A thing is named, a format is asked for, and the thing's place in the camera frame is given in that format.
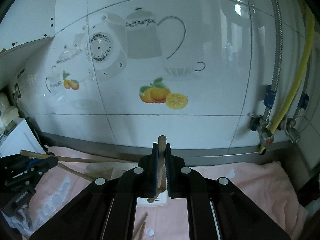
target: orange fruit illustration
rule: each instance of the orange fruit illustration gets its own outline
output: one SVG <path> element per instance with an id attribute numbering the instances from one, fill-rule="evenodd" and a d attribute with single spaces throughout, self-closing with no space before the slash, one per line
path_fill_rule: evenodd
<path id="1" fill-rule="evenodd" d="M 171 109 L 182 109 L 188 103 L 188 98 L 179 93 L 172 93 L 167 95 L 165 104 Z"/>
<path id="2" fill-rule="evenodd" d="M 140 99 L 145 102 L 145 103 L 153 103 L 151 97 L 150 97 L 150 91 L 151 91 L 152 87 L 147 88 L 143 93 L 139 93 Z"/>
<path id="3" fill-rule="evenodd" d="M 70 80 L 70 85 L 73 90 L 78 90 L 80 87 L 79 82 L 75 79 Z"/>
<path id="4" fill-rule="evenodd" d="M 165 102 L 165 98 L 171 91 L 168 88 L 153 87 L 150 91 L 150 98 L 153 102 L 161 104 Z"/>
<path id="5" fill-rule="evenodd" d="M 64 87 L 65 87 L 66 89 L 70 89 L 70 88 L 71 88 L 71 82 L 70 82 L 70 80 L 65 79 L 65 80 L 63 81 L 63 85 L 64 85 Z"/>

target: sliced orange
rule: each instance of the sliced orange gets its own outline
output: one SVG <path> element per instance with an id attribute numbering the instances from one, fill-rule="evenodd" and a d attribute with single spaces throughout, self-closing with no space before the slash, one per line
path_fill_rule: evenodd
<path id="1" fill-rule="evenodd" d="M 171 109 L 182 109 L 188 103 L 188 98 L 180 93 L 168 94 L 165 99 L 165 104 Z"/>

